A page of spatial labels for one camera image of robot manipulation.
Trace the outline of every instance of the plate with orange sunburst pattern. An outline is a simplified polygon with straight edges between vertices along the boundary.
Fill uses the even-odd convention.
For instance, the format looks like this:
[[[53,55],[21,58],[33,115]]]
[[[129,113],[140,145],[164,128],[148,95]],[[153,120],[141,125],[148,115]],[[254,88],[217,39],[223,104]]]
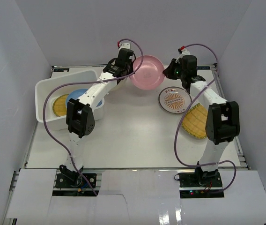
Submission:
[[[191,96],[183,88],[168,87],[163,89],[158,97],[160,106],[173,114],[185,112],[191,103]]]

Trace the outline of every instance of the pink bowl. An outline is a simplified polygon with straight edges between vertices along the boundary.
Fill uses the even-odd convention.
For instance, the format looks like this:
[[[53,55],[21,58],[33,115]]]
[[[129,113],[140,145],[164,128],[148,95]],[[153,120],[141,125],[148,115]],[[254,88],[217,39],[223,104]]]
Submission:
[[[133,63],[133,70],[140,64],[141,57],[138,57]],[[130,76],[131,82],[143,90],[152,90],[157,88],[164,80],[163,64],[154,56],[144,55],[143,62],[139,70]]]

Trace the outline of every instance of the blue bowl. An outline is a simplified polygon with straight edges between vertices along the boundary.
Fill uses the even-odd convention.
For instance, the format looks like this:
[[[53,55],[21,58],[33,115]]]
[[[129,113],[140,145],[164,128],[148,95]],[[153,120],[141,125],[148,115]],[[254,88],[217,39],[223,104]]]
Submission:
[[[66,107],[67,107],[67,103],[68,101],[73,98],[73,99],[77,99],[78,97],[80,97],[81,95],[83,95],[88,89],[78,89],[78,90],[74,90],[73,92],[71,92],[67,98],[66,98]],[[97,107],[99,107],[102,104],[102,101],[99,102],[99,104],[97,104]]]

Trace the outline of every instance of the white plastic bin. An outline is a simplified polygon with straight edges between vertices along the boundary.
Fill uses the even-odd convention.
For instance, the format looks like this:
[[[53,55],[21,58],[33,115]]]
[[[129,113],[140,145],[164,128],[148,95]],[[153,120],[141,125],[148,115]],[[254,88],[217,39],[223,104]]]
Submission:
[[[42,81],[39,81],[35,85],[35,110],[36,110],[36,119],[38,122],[43,123],[43,106],[45,98],[48,94],[56,87],[73,82],[88,82],[97,80],[97,75],[94,70],[79,72],[76,74],[63,75],[55,78],[49,78]],[[67,116],[56,116],[52,110],[52,106],[56,98],[61,95],[69,94],[77,89],[88,89],[91,87],[91,84],[82,84],[82,85],[70,85],[58,89],[54,92],[48,103],[45,110],[45,117],[47,126],[50,130],[62,130],[67,128],[66,117]],[[102,104],[98,106],[94,111],[95,120],[100,120],[104,116],[104,98],[102,99]]]

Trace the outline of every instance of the white wall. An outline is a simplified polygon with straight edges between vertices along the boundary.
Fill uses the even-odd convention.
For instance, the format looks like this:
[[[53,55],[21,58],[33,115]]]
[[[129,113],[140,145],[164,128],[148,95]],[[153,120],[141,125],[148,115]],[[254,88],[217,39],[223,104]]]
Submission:
[[[225,96],[239,103],[240,142],[266,190],[265,0],[250,4],[221,58],[220,76]]]
[[[182,45],[207,44],[219,56],[251,0],[16,0],[51,65],[107,63],[132,38],[169,63]],[[200,63],[213,55],[193,47]]]
[[[0,223],[36,123],[34,86],[50,69],[15,0],[0,0]]]

